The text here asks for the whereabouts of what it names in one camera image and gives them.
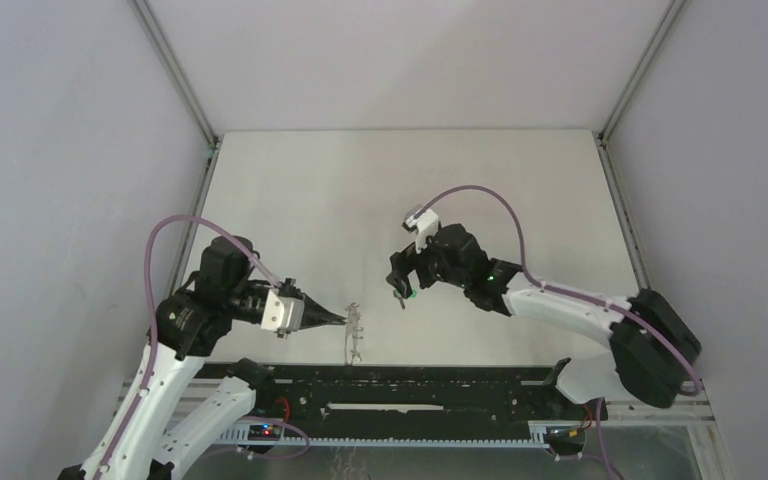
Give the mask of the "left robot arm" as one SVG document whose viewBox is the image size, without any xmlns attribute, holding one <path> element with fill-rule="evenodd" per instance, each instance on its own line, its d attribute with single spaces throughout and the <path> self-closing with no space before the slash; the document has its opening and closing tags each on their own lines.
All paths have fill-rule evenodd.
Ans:
<svg viewBox="0 0 768 480">
<path fill-rule="evenodd" d="M 276 403 L 270 368 L 243 358 L 176 426 L 169 424 L 185 390 L 219 339 L 242 321 L 284 337 L 347 319 L 310 298 L 288 278 L 278 287 L 251 275 L 259 256 L 249 240 L 218 236 L 200 267 L 155 311 L 134 383 L 99 445 L 62 479 L 181 479 L 239 418 L 264 416 Z"/>
</svg>

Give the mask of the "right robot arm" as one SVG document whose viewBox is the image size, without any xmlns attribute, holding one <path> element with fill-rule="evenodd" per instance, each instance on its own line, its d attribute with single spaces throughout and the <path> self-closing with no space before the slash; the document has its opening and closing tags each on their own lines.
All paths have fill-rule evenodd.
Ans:
<svg viewBox="0 0 768 480">
<path fill-rule="evenodd" d="M 387 283 L 408 299 L 409 276 L 421 289 L 458 287 L 478 309 L 533 319 L 582 335 L 607 348 L 605 355 L 559 361 L 541 392 L 545 411 L 566 418 L 581 404 L 626 392 L 666 409 L 686 392 L 701 343 L 659 292 L 643 288 L 631 297 L 599 297 L 566 286 L 531 283 L 520 265 L 491 258 L 462 225 L 441 227 L 424 247 L 410 243 L 390 258 Z"/>
</svg>

